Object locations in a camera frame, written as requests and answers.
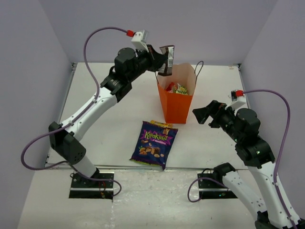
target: paper gift bag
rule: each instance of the paper gift bag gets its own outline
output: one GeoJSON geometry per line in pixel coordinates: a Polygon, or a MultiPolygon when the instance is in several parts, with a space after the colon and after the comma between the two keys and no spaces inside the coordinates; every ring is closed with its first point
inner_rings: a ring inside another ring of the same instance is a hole
{"type": "Polygon", "coordinates": [[[173,73],[170,76],[157,75],[160,101],[164,118],[167,123],[186,123],[187,115],[189,113],[193,94],[196,88],[196,80],[197,75],[195,70],[189,63],[174,64],[173,73]],[[188,94],[184,95],[167,92],[166,89],[171,82],[178,83],[186,87],[188,94]]]}

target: gray wall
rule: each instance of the gray wall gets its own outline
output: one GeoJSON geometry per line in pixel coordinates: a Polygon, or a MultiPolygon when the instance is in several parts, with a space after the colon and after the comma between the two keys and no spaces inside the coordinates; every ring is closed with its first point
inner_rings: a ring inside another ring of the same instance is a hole
{"type": "MultiPolygon", "coordinates": [[[[37,0],[0,7],[0,228],[17,228],[33,172],[20,162],[23,147],[58,118],[71,64],[37,0]]],[[[48,140],[26,161],[42,166],[48,140]]]]}
{"type": "MultiPolygon", "coordinates": [[[[57,37],[73,62],[82,62],[83,43],[103,26],[150,32],[158,49],[175,44],[176,62],[241,63],[276,0],[40,0],[57,37]]],[[[117,31],[95,35],[88,48],[93,62],[113,62],[131,46],[117,31]]]]}
{"type": "MultiPolygon", "coordinates": [[[[297,212],[305,218],[305,1],[279,0],[242,64],[246,89],[268,88],[282,93],[291,106],[291,124],[279,175],[297,212]]],[[[275,95],[249,95],[262,121],[261,135],[278,154],[286,107],[275,95]]]]}

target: tabletop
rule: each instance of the tabletop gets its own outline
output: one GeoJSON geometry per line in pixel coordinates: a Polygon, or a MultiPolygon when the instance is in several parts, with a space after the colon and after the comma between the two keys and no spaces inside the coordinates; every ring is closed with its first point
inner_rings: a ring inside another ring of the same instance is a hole
{"type": "MultiPolygon", "coordinates": [[[[108,75],[111,66],[113,63],[90,63],[99,82],[108,75]]],[[[235,168],[245,168],[236,154],[231,138],[222,129],[211,129],[207,124],[198,124],[192,114],[193,109],[204,107],[212,100],[230,103],[230,92],[242,88],[237,66],[203,67],[198,76],[187,123],[173,125],[179,131],[167,160],[168,168],[214,167],[225,162],[235,168]]],[[[95,85],[85,64],[78,63],[61,120],[73,115],[94,92],[95,85]]],[[[88,158],[97,166],[142,166],[129,159],[135,150],[143,120],[164,122],[157,83],[152,72],[145,72],[135,80],[132,90],[87,131],[81,143],[87,149],[88,158]]],[[[52,149],[49,154],[48,164],[62,160],[52,149]]]]}
{"type": "MultiPolygon", "coordinates": [[[[18,229],[255,229],[239,199],[189,202],[186,193],[196,171],[115,171],[122,191],[113,202],[69,198],[71,172],[35,172],[18,229]]],[[[238,172],[259,193],[250,172],[238,172]]],[[[196,183],[191,199],[198,196],[196,183]]]]}

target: purple snack bag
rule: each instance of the purple snack bag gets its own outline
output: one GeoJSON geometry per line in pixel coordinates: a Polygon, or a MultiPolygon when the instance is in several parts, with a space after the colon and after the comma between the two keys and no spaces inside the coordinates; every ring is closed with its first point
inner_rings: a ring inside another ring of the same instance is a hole
{"type": "Polygon", "coordinates": [[[162,166],[164,170],[177,132],[178,129],[143,121],[140,136],[130,160],[146,165],[162,166]]]}

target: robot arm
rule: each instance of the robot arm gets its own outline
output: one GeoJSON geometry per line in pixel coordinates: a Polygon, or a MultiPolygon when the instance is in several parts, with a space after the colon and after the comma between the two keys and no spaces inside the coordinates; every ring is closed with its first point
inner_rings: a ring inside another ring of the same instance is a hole
{"type": "Polygon", "coordinates": [[[260,224],[264,227],[267,225],[265,228],[292,228],[291,220],[293,220],[298,228],[303,228],[304,226],[300,226],[300,224],[303,225],[304,221],[292,208],[280,180],[278,179],[276,184],[273,182],[275,157],[268,143],[258,135],[260,121],[257,119],[256,112],[241,108],[236,115],[234,114],[234,109],[244,104],[241,102],[243,98],[238,98],[239,96],[236,95],[237,92],[232,92],[233,102],[230,105],[214,100],[206,107],[194,109],[193,113],[200,124],[204,124],[209,116],[212,117],[213,121],[209,126],[211,128],[221,127],[235,141],[235,150],[257,182],[264,202],[251,191],[245,182],[236,182],[239,177],[235,169],[228,163],[221,165],[223,167],[214,168],[215,178],[223,182],[243,202],[257,220],[255,225],[260,224]],[[292,217],[288,217],[286,214],[275,186],[280,188],[292,217]],[[262,218],[268,220],[265,222],[266,225],[263,225],[262,218]]]}
{"type": "Polygon", "coordinates": [[[80,143],[87,130],[104,112],[117,104],[132,89],[132,82],[136,78],[145,71],[158,71],[167,61],[165,55],[157,53],[151,45],[146,44],[146,37],[146,31],[136,32],[132,38],[136,51],[132,48],[119,50],[114,60],[114,66],[100,85],[98,96],[94,95],[75,114],[62,123],[53,122],[49,126],[49,132],[51,132],[71,124],[64,130],[50,135],[51,147],[77,171],[87,177],[94,178],[95,174],[99,173],[86,156],[86,149],[80,143]],[[73,119],[80,115],[90,103],[93,103],[92,106],[73,122],[73,119]]]}

